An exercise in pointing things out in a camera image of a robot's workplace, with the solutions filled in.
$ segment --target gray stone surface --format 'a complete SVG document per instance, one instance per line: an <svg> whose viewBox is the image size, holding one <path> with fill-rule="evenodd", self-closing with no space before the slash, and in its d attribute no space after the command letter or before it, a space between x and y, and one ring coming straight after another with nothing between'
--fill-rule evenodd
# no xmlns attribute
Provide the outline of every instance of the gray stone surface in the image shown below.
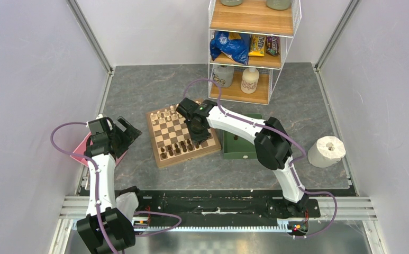
<svg viewBox="0 0 409 254"><path fill-rule="evenodd" d="M207 77L207 65L158 65L117 67L104 113L125 117L143 132L115 169L115 188L137 185L141 189L279 189L272 171L257 160L224 160L223 151L159 169L151 148L145 113L182 100L184 88ZM189 98L207 98L207 83L196 84ZM310 63L288 63L269 105L222 101L241 114L274 116L287 133L309 150L316 140L333 131L323 97ZM222 132L218 131L220 142ZM300 152L293 147L294 156ZM343 164L321 169L307 159L296 163L306 188L348 188Z"/></svg>

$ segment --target toilet paper roll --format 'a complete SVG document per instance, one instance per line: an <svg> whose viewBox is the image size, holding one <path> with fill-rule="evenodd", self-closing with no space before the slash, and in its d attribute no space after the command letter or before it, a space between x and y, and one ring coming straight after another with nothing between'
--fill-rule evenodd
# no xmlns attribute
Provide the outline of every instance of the toilet paper roll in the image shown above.
<svg viewBox="0 0 409 254"><path fill-rule="evenodd" d="M308 161L315 167L326 168L346 155L344 144L337 137L325 136L317 140L307 153Z"/></svg>

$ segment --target wooden shelf board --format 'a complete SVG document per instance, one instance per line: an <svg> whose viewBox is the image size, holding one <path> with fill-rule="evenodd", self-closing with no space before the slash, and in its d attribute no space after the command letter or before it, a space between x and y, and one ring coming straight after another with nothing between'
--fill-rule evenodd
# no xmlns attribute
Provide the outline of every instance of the wooden shelf board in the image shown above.
<svg viewBox="0 0 409 254"><path fill-rule="evenodd" d="M221 99L230 99L232 101L240 101L240 102L253 102L253 103L268 104L268 78L269 76L267 74L260 74L256 91L252 94L246 94L240 88L240 84L242 83L242 74L243 73L240 71L234 72L234 77L232 79L231 86L228 88L222 88ZM217 98L218 95L219 95L218 87L215 85L212 85L210 97Z"/></svg>
<svg viewBox="0 0 409 254"><path fill-rule="evenodd" d="M293 36L292 7L277 11L265 0L244 0L239 6L215 2L211 29Z"/></svg>
<svg viewBox="0 0 409 254"><path fill-rule="evenodd" d="M231 58L227 57L224 53L221 53L214 61L211 60L211 64L223 64L223 65L236 65L236 66L246 66L238 63ZM273 68L280 69L280 55L273 57L265 53L264 57L248 57L248 65L260 68Z"/></svg>

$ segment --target white wall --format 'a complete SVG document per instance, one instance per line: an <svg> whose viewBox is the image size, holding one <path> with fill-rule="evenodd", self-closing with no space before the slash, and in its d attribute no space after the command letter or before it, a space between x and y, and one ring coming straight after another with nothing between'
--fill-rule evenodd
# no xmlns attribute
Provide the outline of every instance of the white wall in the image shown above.
<svg viewBox="0 0 409 254"><path fill-rule="evenodd" d="M409 5L361 1L322 70L389 253L409 253Z"/></svg>
<svg viewBox="0 0 409 254"><path fill-rule="evenodd" d="M106 73L65 1L0 1L0 253L47 253L79 165L54 127L94 117ZM56 140L72 150L87 133Z"/></svg>
<svg viewBox="0 0 409 254"><path fill-rule="evenodd" d="M209 2L78 0L114 66L207 63ZM349 0L301 2L303 18L287 61L315 63Z"/></svg>

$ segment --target wooden chessboard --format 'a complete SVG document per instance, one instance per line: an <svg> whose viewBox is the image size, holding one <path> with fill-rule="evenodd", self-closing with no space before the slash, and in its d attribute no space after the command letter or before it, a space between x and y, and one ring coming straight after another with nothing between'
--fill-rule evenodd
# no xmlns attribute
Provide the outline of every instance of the wooden chessboard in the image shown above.
<svg viewBox="0 0 409 254"><path fill-rule="evenodd" d="M221 150L215 130L210 128L211 137L201 144L193 144L184 117L176 112L176 105L151 111L146 114L148 130L158 168L208 155Z"/></svg>

